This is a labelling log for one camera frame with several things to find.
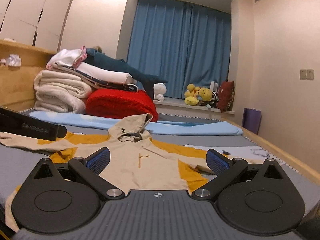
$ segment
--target wooden bed frame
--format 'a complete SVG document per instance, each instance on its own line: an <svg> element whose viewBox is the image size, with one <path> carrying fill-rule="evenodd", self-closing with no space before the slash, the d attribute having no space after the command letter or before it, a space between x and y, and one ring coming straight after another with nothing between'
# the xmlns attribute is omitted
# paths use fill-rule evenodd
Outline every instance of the wooden bed frame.
<svg viewBox="0 0 320 240"><path fill-rule="evenodd" d="M9 54L20 55L21 67L0 67L0 105L15 111L32 108L35 103L33 80L41 70L45 69L47 62L56 54L56 51L0 41L0 58L7 58ZM221 120L240 127L228 119ZM244 136L294 167L310 181L320 185L320 174L317 171L260 136L243 127L240 128L244 131Z"/></svg>
<svg viewBox="0 0 320 240"><path fill-rule="evenodd" d="M0 105L15 111L34 106L33 80L56 51L0 40L0 59L18 54L21 67L0 67Z"/></svg>

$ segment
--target light blue sheet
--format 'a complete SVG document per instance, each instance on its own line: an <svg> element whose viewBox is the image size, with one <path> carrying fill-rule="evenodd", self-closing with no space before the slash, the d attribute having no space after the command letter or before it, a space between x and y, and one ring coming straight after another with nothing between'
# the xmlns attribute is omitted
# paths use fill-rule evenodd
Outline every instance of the light blue sheet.
<svg viewBox="0 0 320 240"><path fill-rule="evenodd" d="M118 119L84 114L52 113L42 111L31 112L30 116L55 124L73 125L78 127L88 127L103 130L108 130L119 121ZM151 134L167 135L215 136L243 134L243 131L240 128L228 122L208 123L195 126L151 122L146 126L146 130L148 130Z"/></svg>

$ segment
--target blue curtain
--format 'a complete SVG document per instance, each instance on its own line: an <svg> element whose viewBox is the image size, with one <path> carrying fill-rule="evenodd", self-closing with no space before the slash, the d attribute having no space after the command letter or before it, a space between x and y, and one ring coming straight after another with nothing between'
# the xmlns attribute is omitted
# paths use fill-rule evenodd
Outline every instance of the blue curtain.
<svg viewBox="0 0 320 240"><path fill-rule="evenodd" d="M165 96L184 98L189 83L227 78L231 15L175 0L139 0L128 64L169 82Z"/></svg>

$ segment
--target yellow plush toy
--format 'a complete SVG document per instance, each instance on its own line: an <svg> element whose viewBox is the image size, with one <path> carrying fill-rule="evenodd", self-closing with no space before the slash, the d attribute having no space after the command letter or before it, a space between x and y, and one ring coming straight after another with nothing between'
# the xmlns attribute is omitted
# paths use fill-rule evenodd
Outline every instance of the yellow plush toy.
<svg viewBox="0 0 320 240"><path fill-rule="evenodd" d="M198 91L200 90L200 87L196 87L194 84L189 84L187 86L187 91L184 93L184 96L187 97L195 97L198 96Z"/></svg>
<svg viewBox="0 0 320 240"><path fill-rule="evenodd" d="M211 101L212 100L212 92L209 88L201 88L199 90L199 97L200 101Z"/></svg>
<svg viewBox="0 0 320 240"><path fill-rule="evenodd" d="M199 100L194 98L194 97L187 97L185 100L184 100L184 103L186 105L190 105L190 106L196 106L198 103L199 103Z"/></svg>

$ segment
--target gray mattress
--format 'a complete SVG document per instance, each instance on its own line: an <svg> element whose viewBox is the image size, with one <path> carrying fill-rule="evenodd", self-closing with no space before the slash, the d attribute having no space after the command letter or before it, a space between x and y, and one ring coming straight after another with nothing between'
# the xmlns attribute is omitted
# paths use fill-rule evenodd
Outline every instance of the gray mattress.
<svg viewBox="0 0 320 240"><path fill-rule="evenodd" d="M176 117L160 115L162 120L179 121L179 122L216 122L208 119L194 119L187 117ZM74 126L66 126L69 132L83 134L107 134L106 130L81 128ZM175 136L175 135L153 135L154 139L174 143L178 145L188 145L190 142L194 146L199 147L253 147L256 146L253 142L243 136ZM0 204L4 207L6 198L13 190L24 182L25 178L34 168L36 163L46 157L39 153L33 153L21 149L9 148L0 145ZM320 187L310 182L304 176L301 176L292 168L283 165L285 172L288 174L297 190L300 192L305 205L305 215L318 208L320 203ZM208 179L213 179L213 176L207 176Z"/></svg>

